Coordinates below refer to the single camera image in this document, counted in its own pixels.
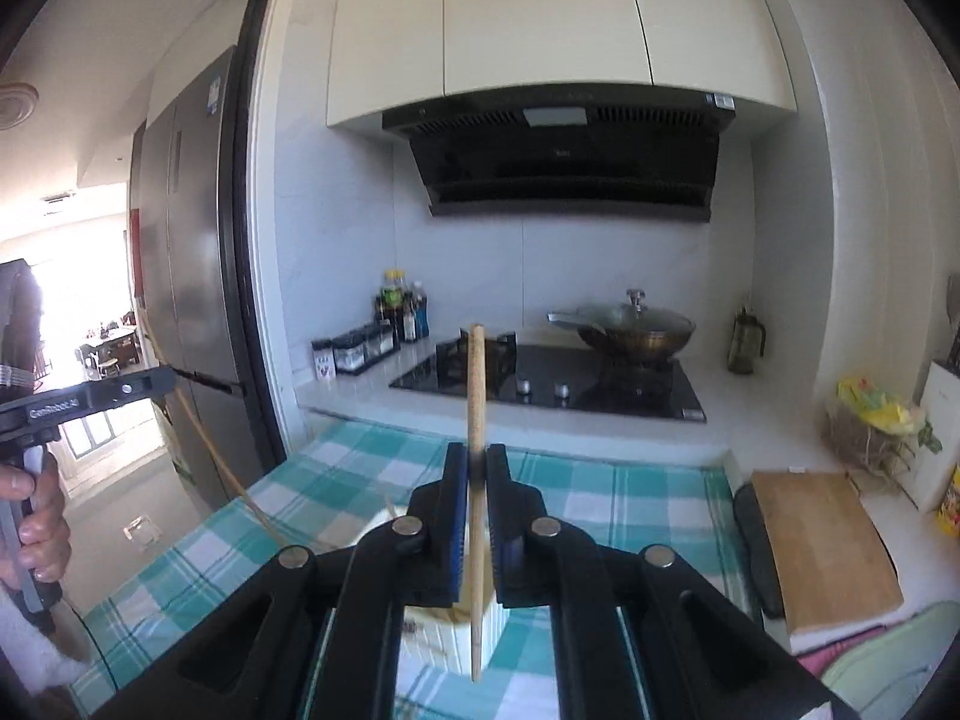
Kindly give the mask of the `person's left hand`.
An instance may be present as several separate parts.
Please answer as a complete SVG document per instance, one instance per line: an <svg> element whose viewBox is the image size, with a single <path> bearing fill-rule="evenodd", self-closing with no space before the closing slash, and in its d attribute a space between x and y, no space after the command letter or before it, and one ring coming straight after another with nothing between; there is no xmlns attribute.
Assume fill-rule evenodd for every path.
<svg viewBox="0 0 960 720"><path fill-rule="evenodd" d="M60 488L55 457L44 452L43 471L37 476L3 466L0 491L3 500L31 502L32 512L20 525L18 562L32 572L37 582L62 580L71 556L70 528L64 517L67 501Z"/></svg>

